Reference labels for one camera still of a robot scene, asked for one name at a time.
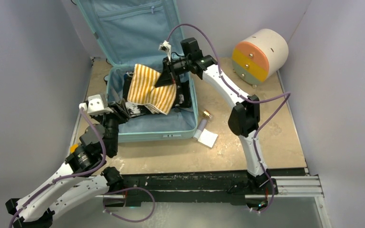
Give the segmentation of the small gold capped bottle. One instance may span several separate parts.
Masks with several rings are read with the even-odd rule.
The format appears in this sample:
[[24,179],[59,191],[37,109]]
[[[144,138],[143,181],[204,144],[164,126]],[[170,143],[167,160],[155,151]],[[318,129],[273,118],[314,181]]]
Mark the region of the small gold capped bottle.
[[213,115],[208,111],[208,110],[203,110],[201,112],[202,117],[207,119],[207,120],[212,120],[213,119]]

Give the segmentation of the lavender white tube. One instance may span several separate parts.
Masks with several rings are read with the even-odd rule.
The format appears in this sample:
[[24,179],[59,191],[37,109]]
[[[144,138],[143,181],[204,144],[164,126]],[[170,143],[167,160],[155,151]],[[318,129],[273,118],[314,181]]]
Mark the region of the lavender white tube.
[[195,133],[193,135],[193,138],[195,140],[198,140],[199,139],[199,137],[201,136],[203,130],[205,129],[205,127],[207,125],[207,122],[208,122],[208,120],[207,119],[204,119],[204,118],[199,122],[199,124],[198,124],[198,126],[196,128],[196,131],[195,131]]

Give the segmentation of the orange white striped cloth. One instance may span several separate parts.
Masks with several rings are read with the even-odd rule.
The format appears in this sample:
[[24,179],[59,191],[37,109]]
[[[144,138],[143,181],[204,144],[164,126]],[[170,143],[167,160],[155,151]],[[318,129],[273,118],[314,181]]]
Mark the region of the orange white striped cloth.
[[153,114],[169,114],[176,99],[177,86],[171,84],[155,87],[160,75],[161,73],[148,66],[136,64],[127,101],[144,105]]

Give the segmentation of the black white patterned garment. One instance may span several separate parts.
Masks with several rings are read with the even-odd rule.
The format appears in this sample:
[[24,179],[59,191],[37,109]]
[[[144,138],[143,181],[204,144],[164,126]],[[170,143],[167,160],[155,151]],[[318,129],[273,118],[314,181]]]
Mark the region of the black white patterned garment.
[[[152,114],[152,112],[146,106],[137,104],[135,105],[127,101],[133,75],[133,72],[126,72],[124,74],[123,99],[125,99],[127,110],[131,118]],[[173,108],[190,108],[191,105],[192,99],[189,81],[181,82],[181,84],[177,86],[176,99],[174,101]]]

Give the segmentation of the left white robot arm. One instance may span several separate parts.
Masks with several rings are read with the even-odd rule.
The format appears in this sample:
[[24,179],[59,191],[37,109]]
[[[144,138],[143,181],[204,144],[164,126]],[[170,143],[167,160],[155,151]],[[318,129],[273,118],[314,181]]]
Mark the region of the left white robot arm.
[[9,199],[5,206],[12,215],[11,228],[49,228],[70,209],[95,196],[118,194],[123,179],[115,167],[90,176],[103,167],[106,158],[118,152],[119,125],[130,119],[125,100],[106,102],[100,96],[79,105],[89,127],[80,136],[60,168],[43,184],[23,198]]

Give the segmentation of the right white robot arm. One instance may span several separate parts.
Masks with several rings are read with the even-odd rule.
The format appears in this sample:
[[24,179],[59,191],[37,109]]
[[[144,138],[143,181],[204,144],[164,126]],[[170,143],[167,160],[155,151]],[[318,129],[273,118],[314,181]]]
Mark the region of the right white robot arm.
[[177,76],[185,73],[197,75],[211,85],[231,108],[228,126],[238,136],[246,159],[248,188],[260,193],[266,188],[270,194],[277,193],[268,168],[263,161],[258,139],[260,122],[260,101],[257,96],[249,96],[236,86],[221,70],[218,61],[211,55],[204,56],[195,38],[181,41],[183,56],[172,59],[171,44],[164,41],[159,50],[167,56],[163,59],[163,70],[155,87],[168,86],[177,82]]

